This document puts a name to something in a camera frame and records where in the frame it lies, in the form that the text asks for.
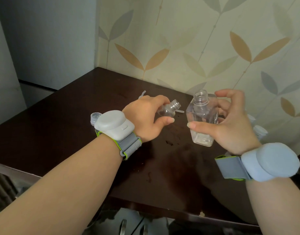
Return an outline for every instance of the wrist strap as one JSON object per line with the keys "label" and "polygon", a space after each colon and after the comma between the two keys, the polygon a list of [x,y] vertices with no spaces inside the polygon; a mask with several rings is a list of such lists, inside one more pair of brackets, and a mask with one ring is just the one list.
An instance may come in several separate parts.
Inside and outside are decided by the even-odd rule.
{"label": "wrist strap", "polygon": [[215,158],[215,162],[225,179],[252,179],[245,166],[243,165],[240,156],[226,157],[225,155],[221,155]]}
{"label": "wrist strap", "polygon": [[[102,134],[101,131],[95,130],[97,137]],[[118,148],[121,150],[120,154],[124,157],[124,160],[127,160],[142,144],[140,137],[137,137],[134,132],[128,135],[121,141],[116,141],[112,139]]]}

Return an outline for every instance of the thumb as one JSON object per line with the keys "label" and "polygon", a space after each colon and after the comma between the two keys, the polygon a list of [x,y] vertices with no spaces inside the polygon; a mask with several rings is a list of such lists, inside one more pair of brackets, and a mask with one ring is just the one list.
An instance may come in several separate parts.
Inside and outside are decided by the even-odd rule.
{"label": "thumb", "polygon": [[188,128],[198,132],[198,133],[203,133],[203,134],[209,134],[213,135],[215,133],[216,127],[218,125],[216,124],[210,124],[206,122],[197,122],[197,121],[192,121],[187,124]]}
{"label": "thumb", "polygon": [[175,119],[172,117],[162,116],[155,121],[154,126],[157,128],[157,130],[159,132],[161,132],[161,130],[164,126],[169,125],[170,123],[173,123],[174,121],[175,121]]}

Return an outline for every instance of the small round plastic bottle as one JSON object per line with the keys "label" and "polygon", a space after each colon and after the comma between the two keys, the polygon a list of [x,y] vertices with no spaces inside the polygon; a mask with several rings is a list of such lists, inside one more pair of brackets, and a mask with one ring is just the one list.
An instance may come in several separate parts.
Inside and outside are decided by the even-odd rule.
{"label": "small round plastic bottle", "polygon": [[161,116],[175,116],[175,111],[180,108],[180,103],[177,100],[173,100],[171,103],[167,105],[161,105],[157,110],[157,113]]}

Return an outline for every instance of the hand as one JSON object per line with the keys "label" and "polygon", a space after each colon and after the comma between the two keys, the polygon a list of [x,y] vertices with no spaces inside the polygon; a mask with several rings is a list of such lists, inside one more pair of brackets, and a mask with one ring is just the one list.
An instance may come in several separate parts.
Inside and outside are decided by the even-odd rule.
{"label": "hand", "polygon": [[125,117],[135,125],[135,134],[141,138],[142,142],[147,142],[156,138],[165,125],[175,121],[172,117],[163,116],[154,122],[158,108],[169,103],[166,96],[150,97],[145,95],[128,104],[122,111]]}
{"label": "hand", "polygon": [[245,112],[245,95],[240,90],[224,89],[215,92],[218,97],[228,97],[231,103],[218,99],[219,124],[190,122],[188,127],[196,132],[211,135],[216,142],[229,152],[241,155],[258,148],[261,144],[255,136]]}

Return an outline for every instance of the clear plastic bottle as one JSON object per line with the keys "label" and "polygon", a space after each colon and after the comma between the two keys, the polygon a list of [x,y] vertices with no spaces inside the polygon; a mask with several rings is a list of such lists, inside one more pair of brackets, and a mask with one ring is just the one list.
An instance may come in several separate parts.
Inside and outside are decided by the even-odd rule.
{"label": "clear plastic bottle", "polygon": [[[214,94],[208,94],[206,90],[199,90],[194,94],[190,102],[186,115],[188,122],[199,121],[212,124],[218,123],[218,102]],[[210,147],[214,138],[208,134],[197,133],[190,130],[192,141],[194,143]]]}
{"label": "clear plastic bottle", "polygon": [[180,108],[180,103],[177,100],[173,100],[171,103],[166,105],[161,105],[157,110],[157,113],[161,116],[175,116],[175,111]]}

